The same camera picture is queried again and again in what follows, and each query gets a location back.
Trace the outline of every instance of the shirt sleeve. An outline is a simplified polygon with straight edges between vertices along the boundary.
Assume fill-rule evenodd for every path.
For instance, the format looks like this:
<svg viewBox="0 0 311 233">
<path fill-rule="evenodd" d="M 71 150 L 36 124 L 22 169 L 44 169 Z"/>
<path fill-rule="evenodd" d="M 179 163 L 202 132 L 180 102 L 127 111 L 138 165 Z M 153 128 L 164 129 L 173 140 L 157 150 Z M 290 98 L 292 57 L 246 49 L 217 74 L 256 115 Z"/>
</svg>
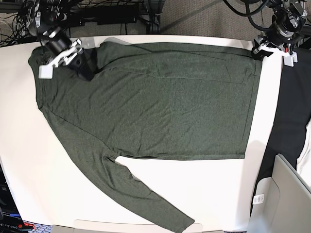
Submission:
<svg viewBox="0 0 311 233">
<path fill-rule="evenodd" d="M 125 166 L 115 163 L 115 153 L 90 133 L 55 115 L 47 107 L 41 109 L 52 130 L 71 160 L 101 191 L 121 206 L 152 223 L 181 233 L 194 220 L 168 201 L 135 180 Z"/>
</svg>

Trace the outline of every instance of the dark green long-sleeve shirt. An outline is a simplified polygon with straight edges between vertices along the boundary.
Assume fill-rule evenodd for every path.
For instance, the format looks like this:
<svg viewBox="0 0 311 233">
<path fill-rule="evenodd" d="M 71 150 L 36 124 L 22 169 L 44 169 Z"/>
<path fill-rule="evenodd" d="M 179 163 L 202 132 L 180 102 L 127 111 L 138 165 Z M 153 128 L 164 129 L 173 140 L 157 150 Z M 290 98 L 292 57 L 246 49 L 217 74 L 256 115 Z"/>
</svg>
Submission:
<svg viewBox="0 0 311 233">
<path fill-rule="evenodd" d="M 91 82 L 67 68 L 38 79 L 36 100 L 72 161 L 99 189 L 143 218 L 180 233 L 194 220 L 141 181 L 118 156 L 241 159 L 249 137 L 261 62 L 241 49 L 153 43 L 97 48 Z"/>
</svg>

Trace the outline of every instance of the barcode sticker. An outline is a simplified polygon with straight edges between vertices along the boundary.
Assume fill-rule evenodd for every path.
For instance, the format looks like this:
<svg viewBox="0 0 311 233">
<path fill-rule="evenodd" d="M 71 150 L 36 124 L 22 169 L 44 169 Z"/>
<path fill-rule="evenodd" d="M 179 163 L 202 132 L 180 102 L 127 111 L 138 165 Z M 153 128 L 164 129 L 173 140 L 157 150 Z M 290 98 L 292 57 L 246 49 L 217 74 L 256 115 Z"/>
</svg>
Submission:
<svg viewBox="0 0 311 233">
<path fill-rule="evenodd" d="M 262 204 L 264 201 L 264 194 L 256 195 L 253 199 L 253 205 Z"/>
</svg>

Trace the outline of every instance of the white table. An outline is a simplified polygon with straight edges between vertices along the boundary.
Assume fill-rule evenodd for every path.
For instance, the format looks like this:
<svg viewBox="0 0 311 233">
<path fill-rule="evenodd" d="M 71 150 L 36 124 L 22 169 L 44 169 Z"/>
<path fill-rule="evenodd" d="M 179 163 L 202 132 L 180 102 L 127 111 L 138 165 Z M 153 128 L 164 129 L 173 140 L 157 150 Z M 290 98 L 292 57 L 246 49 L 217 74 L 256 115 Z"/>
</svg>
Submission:
<svg viewBox="0 0 311 233">
<path fill-rule="evenodd" d="M 129 44 L 178 42 L 252 48 L 249 41 L 197 36 L 94 38 L 96 46 L 116 39 Z M 115 203 L 80 172 L 38 110 L 35 81 L 28 65 L 32 50 L 38 46 L 31 43 L 0 49 L 0 158 L 21 217 L 67 227 L 81 226 L 76 220 L 150 224 Z M 275 116 L 281 63 L 277 54 L 263 61 L 245 159 L 162 161 L 119 157 L 117 162 L 194 218 L 195 223 L 201 223 L 203 231 L 246 230 L 254 183 Z"/>
</svg>

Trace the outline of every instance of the black cloth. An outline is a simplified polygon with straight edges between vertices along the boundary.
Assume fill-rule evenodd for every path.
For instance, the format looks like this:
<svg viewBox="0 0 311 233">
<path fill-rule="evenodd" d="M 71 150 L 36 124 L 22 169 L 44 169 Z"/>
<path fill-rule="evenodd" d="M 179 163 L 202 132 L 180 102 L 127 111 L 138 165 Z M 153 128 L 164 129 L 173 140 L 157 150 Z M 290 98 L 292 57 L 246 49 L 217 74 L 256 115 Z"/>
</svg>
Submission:
<svg viewBox="0 0 311 233">
<path fill-rule="evenodd" d="M 298 63 L 283 66 L 276 116 L 261 162 L 254 194 L 260 180 L 271 177 L 275 156 L 284 155 L 296 169 L 304 147 L 306 125 L 311 117 L 311 51 L 296 49 Z"/>
</svg>

